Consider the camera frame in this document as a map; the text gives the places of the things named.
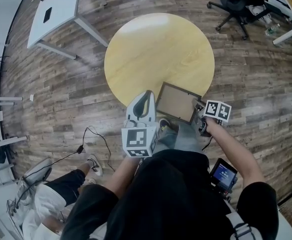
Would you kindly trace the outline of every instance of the round wooden table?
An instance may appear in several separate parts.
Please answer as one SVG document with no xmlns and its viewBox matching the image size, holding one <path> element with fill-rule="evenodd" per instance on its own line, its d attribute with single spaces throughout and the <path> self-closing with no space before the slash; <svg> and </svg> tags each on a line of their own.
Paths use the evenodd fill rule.
<svg viewBox="0 0 292 240">
<path fill-rule="evenodd" d="M 126 106 L 146 90 L 157 98 L 163 82 L 203 96 L 214 70 L 214 54 L 201 30 L 168 13 L 151 13 L 126 23 L 105 56 L 109 87 Z"/>
</svg>

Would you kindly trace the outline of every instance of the wooden floor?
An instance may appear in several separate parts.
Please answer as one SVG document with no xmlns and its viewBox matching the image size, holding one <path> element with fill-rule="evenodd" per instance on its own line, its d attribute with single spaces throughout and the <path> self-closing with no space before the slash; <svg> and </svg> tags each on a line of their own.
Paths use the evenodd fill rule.
<svg viewBox="0 0 292 240">
<path fill-rule="evenodd" d="M 208 1 L 219 0 L 80 0 L 79 12 L 109 40 L 129 20 L 148 13 L 165 12 L 182 16 L 207 36 L 215 55 L 215 75 L 204 100 L 213 99 L 232 106 L 228 131 L 251 150 L 261 165 L 267 182 L 276 189 L 278 201 L 292 192 L 292 38 L 274 46 L 272 40 L 292 24 L 275 17 L 279 34 L 267 37 L 266 27 L 257 22 L 247 26 L 250 40 L 241 39 L 235 21 L 220 30 L 217 26 L 227 13 L 208 9 Z M 82 143 L 87 126 L 104 135 L 116 168 L 123 158 L 121 127 L 125 106 L 111 93 L 104 75 L 106 48 L 76 23 L 66 24 L 46 40 L 77 53 L 71 60 L 42 48 L 27 49 L 27 39 L 39 0 L 24 0 L 9 35 L 10 44 L 0 85 L 1 96 L 21 96 L 24 101 L 3 107 L 3 130 L 11 136 L 28 136 L 13 145 L 18 152 L 16 171 L 22 175 L 46 156 L 55 160 L 73 153 Z M 34 94 L 34 101 L 29 96 Z M 104 170 L 97 179 L 103 184 L 112 174 L 107 165 L 108 151 L 99 137 L 88 133 L 85 150 L 53 167 L 54 179 L 96 154 Z M 212 141 L 206 154 L 213 164 L 223 157 Z M 97 178 L 91 173 L 89 177 Z M 235 186 L 233 202 L 242 189 Z"/>
</svg>

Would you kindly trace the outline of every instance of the seated person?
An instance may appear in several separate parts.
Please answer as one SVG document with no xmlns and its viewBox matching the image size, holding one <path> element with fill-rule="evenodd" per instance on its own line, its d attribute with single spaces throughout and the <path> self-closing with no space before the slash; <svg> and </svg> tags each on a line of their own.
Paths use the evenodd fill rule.
<svg viewBox="0 0 292 240">
<path fill-rule="evenodd" d="M 28 211 L 22 224 L 24 240 L 60 239 L 64 224 L 58 216 L 66 206 L 77 201 L 90 168 L 98 176 L 102 175 L 98 160 L 91 155 L 78 169 L 36 188 L 35 209 Z"/>
<path fill-rule="evenodd" d="M 212 118 L 206 121 L 207 132 L 243 178 L 238 214 L 263 240 L 276 239 L 275 190 L 265 183 L 252 153 Z M 138 170 L 140 158 L 126 157 L 105 186 L 84 188 L 61 240 L 230 239 L 235 230 L 226 215 L 231 210 L 212 190 L 209 161 L 194 130 L 181 124 L 176 133 L 167 120 L 160 126 L 154 155 Z M 104 235 L 97 236 L 95 230 L 105 223 Z"/>
</svg>

